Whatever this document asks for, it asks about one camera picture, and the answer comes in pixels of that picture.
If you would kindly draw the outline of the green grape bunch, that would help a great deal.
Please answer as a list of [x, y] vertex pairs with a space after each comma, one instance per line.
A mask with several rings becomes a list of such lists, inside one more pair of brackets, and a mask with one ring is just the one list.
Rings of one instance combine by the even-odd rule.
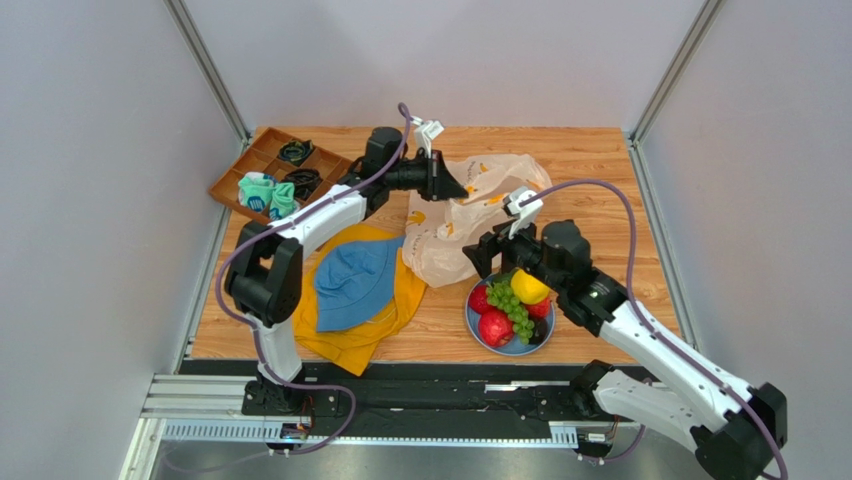
[[534, 332], [534, 322], [529, 317], [525, 305], [516, 296], [507, 281], [493, 281], [486, 284], [486, 300], [490, 306], [501, 312], [511, 323], [512, 332], [519, 341], [528, 345]]

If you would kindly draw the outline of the banana print plastic bag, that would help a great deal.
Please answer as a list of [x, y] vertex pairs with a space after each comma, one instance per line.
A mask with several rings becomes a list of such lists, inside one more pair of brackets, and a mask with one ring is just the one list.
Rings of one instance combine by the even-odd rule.
[[466, 199], [427, 202], [409, 197], [401, 258], [432, 288], [476, 274], [462, 248], [509, 218], [503, 200], [520, 187], [535, 192], [552, 185], [547, 171], [528, 154], [492, 154], [450, 161], [447, 168], [468, 193]]

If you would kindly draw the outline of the yellow lemon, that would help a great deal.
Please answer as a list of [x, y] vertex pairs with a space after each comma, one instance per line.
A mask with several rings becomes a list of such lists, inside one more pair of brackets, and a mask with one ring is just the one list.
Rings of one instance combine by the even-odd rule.
[[550, 289], [544, 283], [520, 269], [513, 273], [510, 287], [518, 300], [526, 305], [538, 304], [550, 293]]

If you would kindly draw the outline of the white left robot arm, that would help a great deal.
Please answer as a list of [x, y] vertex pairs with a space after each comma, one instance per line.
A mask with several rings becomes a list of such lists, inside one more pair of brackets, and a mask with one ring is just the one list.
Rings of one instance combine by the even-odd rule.
[[302, 295], [303, 261], [344, 229], [372, 216], [393, 191], [415, 191], [426, 201], [465, 199], [465, 188], [449, 173], [433, 148], [444, 127], [417, 120], [417, 149], [408, 159], [405, 133], [375, 128], [365, 153], [318, 200], [282, 220], [247, 223], [234, 252], [216, 276], [216, 300], [230, 296], [225, 312], [249, 327], [258, 355], [258, 373], [247, 386], [244, 405], [295, 413], [309, 386], [302, 383], [303, 361], [296, 351], [291, 317]]

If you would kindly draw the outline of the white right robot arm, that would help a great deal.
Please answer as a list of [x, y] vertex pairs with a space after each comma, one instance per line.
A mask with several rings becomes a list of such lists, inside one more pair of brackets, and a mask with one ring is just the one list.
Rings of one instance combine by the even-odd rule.
[[575, 325], [619, 348], [664, 384], [658, 389], [614, 366], [593, 361], [571, 385], [592, 410], [634, 420], [691, 452], [714, 479], [758, 479], [770, 464], [788, 476], [781, 454], [788, 436], [787, 399], [702, 356], [652, 319], [628, 289], [594, 266], [589, 242], [571, 220], [517, 232], [505, 223], [464, 247], [486, 277], [502, 258], [541, 281]]

